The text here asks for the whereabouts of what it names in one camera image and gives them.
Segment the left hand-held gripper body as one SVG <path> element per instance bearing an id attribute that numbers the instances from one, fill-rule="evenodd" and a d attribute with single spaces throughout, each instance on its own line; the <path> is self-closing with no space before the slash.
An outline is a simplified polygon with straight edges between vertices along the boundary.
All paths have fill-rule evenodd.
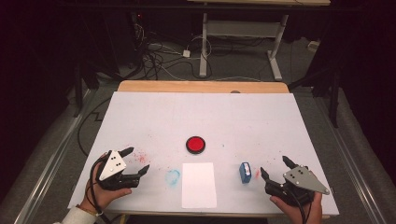
<path id="1" fill-rule="evenodd" d="M 141 176 L 138 174 L 124 175 L 122 173 L 126 168 L 123 158 L 117 150 L 110 150 L 104 157 L 104 161 L 100 164 L 96 174 L 96 182 L 102 189 L 130 189 L 139 185 Z"/>

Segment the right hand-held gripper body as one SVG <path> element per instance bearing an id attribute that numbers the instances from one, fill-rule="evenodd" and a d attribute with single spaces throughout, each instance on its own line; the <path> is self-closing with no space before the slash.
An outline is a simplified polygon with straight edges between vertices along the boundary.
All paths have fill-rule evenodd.
<path id="1" fill-rule="evenodd" d="M 265 192 L 280 198 L 290 206 L 301 206 L 312 203 L 316 192 L 329 195 L 330 191 L 310 171 L 302 165 L 283 174 L 285 182 L 265 181 Z"/>

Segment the blue stamp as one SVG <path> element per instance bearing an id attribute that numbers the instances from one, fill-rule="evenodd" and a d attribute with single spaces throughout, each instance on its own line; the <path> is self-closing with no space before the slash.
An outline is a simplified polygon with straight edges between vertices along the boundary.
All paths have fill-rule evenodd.
<path id="1" fill-rule="evenodd" d="M 251 169 L 248 162 L 244 161 L 240 164 L 239 174 L 243 184 L 249 183 L 251 179 Z"/>

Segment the person's left hand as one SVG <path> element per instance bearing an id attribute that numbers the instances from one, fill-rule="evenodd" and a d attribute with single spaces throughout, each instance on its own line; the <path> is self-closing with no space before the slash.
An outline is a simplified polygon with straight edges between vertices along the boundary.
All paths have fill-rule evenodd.
<path id="1" fill-rule="evenodd" d="M 132 193 L 131 189 L 105 190 L 96 183 L 96 173 L 99 164 L 95 165 L 84 190 L 84 197 L 79 208 L 91 214 L 99 214 L 104 211 L 114 200 Z"/>

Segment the person's right hand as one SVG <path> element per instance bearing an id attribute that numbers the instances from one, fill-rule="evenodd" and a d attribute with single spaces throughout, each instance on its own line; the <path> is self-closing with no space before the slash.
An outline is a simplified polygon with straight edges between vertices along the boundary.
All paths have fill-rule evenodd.
<path id="1" fill-rule="evenodd" d="M 322 224 L 321 200 L 322 194 L 316 192 L 314 201 L 303 207 L 306 218 L 305 224 Z M 276 196 L 271 196 L 270 201 L 290 219 L 292 224 L 303 224 L 303 217 L 299 207 L 290 206 Z"/>

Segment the red round ink pad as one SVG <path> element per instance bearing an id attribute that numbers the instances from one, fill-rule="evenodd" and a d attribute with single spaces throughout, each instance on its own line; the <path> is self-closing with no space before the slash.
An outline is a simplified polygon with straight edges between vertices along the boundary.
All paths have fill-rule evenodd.
<path id="1" fill-rule="evenodd" d="M 205 150 L 205 140 L 201 136 L 191 136 L 186 141 L 186 149 L 191 154 L 201 154 Z"/>

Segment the white paper sheet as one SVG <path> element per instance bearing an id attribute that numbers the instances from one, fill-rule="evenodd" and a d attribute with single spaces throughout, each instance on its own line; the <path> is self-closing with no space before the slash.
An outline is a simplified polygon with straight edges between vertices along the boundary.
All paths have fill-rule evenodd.
<path id="1" fill-rule="evenodd" d="M 212 162 L 183 164 L 181 203 L 185 209 L 217 207 L 217 192 Z"/>

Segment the black metal stand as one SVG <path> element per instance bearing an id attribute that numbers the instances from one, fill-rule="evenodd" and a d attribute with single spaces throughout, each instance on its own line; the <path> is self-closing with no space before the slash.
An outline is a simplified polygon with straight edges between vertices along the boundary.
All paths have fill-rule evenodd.
<path id="1" fill-rule="evenodd" d="M 340 70 L 336 68 L 323 68 L 313 73 L 306 75 L 288 85 L 291 91 L 300 86 L 310 86 L 314 97 L 329 96 L 329 119 L 334 128 L 338 127 L 337 123 L 337 108 L 340 84 Z"/>
<path id="2" fill-rule="evenodd" d="M 78 62 L 74 69 L 74 93 L 76 108 L 73 117 L 76 118 L 83 108 L 83 85 L 89 90 L 97 90 L 99 81 L 92 65 L 88 62 Z"/>

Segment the white board table cover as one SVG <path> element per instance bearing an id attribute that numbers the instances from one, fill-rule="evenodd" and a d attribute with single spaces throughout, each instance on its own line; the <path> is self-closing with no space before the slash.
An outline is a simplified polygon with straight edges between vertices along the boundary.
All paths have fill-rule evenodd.
<path id="1" fill-rule="evenodd" d="M 186 141 L 205 140 L 201 154 L 191 154 Z M 70 203 L 84 196 L 93 163 L 106 151 L 134 147 L 126 173 L 149 165 L 139 186 L 112 203 L 110 212 L 130 214 L 269 217 L 279 215 L 264 191 L 263 168 L 283 182 L 289 157 L 307 166 L 321 183 L 327 181 L 294 96 L 290 93 L 159 93 L 113 94 Z M 249 183 L 239 167 L 248 162 Z M 181 203 L 184 163 L 212 162 L 216 208 L 185 209 Z"/>

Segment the metal floor rail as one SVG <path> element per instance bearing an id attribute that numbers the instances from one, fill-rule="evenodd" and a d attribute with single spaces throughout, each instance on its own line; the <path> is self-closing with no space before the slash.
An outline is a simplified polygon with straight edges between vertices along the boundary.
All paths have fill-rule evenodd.
<path id="1" fill-rule="evenodd" d="M 351 178 L 351 182 L 353 183 L 355 190 L 360 197 L 362 205 L 364 206 L 368 217 L 371 219 L 372 224 L 387 224 L 387 221 L 382 211 L 380 210 L 378 203 L 375 200 L 372 190 L 367 184 L 367 181 L 363 178 L 361 171 L 359 170 L 356 162 L 354 161 L 350 153 L 350 149 L 347 146 L 347 143 L 339 132 L 339 129 L 333 126 L 328 116 L 328 108 L 325 105 L 325 102 L 321 98 L 316 98 L 315 101 L 321 114 L 324 116 L 327 124 L 332 130 L 332 135 L 337 142 L 341 160 L 346 167 L 346 171 Z"/>
<path id="2" fill-rule="evenodd" d="M 64 138 L 60 144 L 56 147 L 53 154 L 50 156 L 47 165 L 45 166 L 42 174 L 38 178 L 31 194 L 29 195 L 26 203 L 18 214 L 14 224 L 31 224 L 32 220 L 41 205 L 43 199 L 46 196 L 48 189 L 59 170 L 59 167 L 64 159 L 67 152 L 67 148 L 70 139 L 74 135 L 75 129 L 81 123 L 84 113 L 87 110 L 88 105 L 92 102 L 96 90 L 86 90 L 83 94 L 82 102 L 84 106 L 77 112 L 77 114 L 71 119 L 71 123 L 68 126 Z"/>

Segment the white desk frame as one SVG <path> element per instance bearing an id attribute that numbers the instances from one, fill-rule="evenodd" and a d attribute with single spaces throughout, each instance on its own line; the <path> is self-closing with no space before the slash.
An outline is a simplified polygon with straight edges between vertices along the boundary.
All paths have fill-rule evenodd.
<path id="1" fill-rule="evenodd" d="M 231 7 L 236 5 L 241 7 L 283 7 L 290 9 L 292 7 L 328 7 L 331 0 L 189 0 L 197 3 L 199 7 Z M 268 63 L 272 70 L 275 81 L 281 81 L 282 75 L 279 70 L 276 54 L 280 46 L 280 42 L 287 26 L 289 13 L 283 13 L 279 21 L 242 21 L 234 17 L 233 19 L 213 20 L 208 18 L 206 12 L 203 13 L 202 23 L 202 39 L 200 53 L 199 77 L 208 77 L 209 62 L 208 56 L 211 51 L 211 44 L 208 40 L 210 36 L 234 36 L 234 37 L 260 37 L 273 38 L 274 46 L 271 50 L 266 51 Z"/>

